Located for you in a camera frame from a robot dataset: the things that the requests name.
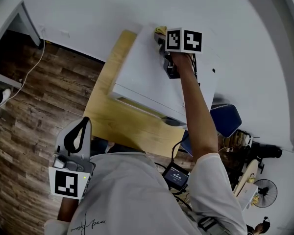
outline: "white box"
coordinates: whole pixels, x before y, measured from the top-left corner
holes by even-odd
[[[49,167],[52,195],[83,199],[92,176],[87,172]]]
[[[239,201],[241,205],[242,211],[249,208],[250,203],[253,200],[253,197],[255,196],[256,193],[258,193],[257,185],[247,183],[247,182],[244,184],[242,190],[237,196],[237,200]]]
[[[145,26],[129,51],[109,96],[159,118],[171,117],[186,124],[184,96],[180,79],[169,79],[163,68],[164,58],[154,40],[154,28]],[[211,108],[217,76],[197,58],[197,77]]]

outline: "hand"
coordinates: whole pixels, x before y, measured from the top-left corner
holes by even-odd
[[[192,68],[192,54],[181,53],[181,52],[170,52],[174,64],[177,66],[177,71],[191,70]]]

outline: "white cable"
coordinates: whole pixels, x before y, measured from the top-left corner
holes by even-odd
[[[14,98],[14,97],[15,97],[15,96],[16,96],[16,95],[17,95],[17,94],[23,89],[28,74],[30,74],[31,71],[32,71],[33,69],[35,69],[36,66],[37,66],[37,65],[40,63],[40,61],[42,60],[42,58],[43,58],[43,56],[44,56],[44,53],[45,53],[45,38],[44,38],[44,30],[41,31],[41,34],[42,34],[42,37],[43,37],[43,40],[44,40],[44,48],[43,48],[43,53],[41,54],[41,57],[40,57],[39,61],[38,61],[38,62],[35,64],[35,66],[34,66],[32,69],[30,69],[30,71],[26,74],[26,77],[25,77],[25,79],[24,79],[24,83],[22,84],[22,86],[21,86],[21,88],[18,90],[18,92],[16,92],[12,97],[10,97],[9,99],[7,99],[2,105],[0,105],[0,108],[1,108],[3,105],[5,105],[5,104],[7,103],[7,101],[9,101],[9,100],[11,100],[12,98]]]
[[[234,149],[232,146],[226,146],[226,147],[223,147],[223,148],[221,148],[218,152],[221,152],[223,149],[225,149],[225,148],[232,148],[232,150]]]

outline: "yellow cloth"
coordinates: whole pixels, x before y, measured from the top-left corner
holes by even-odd
[[[167,27],[166,26],[159,26],[159,27],[155,28],[155,33],[160,33],[165,36],[167,34]]]
[[[250,175],[250,178],[248,179],[247,182],[248,182],[248,183],[251,183],[251,184],[253,184],[253,183],[255,182],[255,174],[254,174],[254,173],[252,173],[252,174]]]

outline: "small screen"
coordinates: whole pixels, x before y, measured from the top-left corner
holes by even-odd
[[[188,175],[185,175],[179,170],[171,167],[164,178],[177,184],[178,186],[183,186],[185,182],[188,180]]]

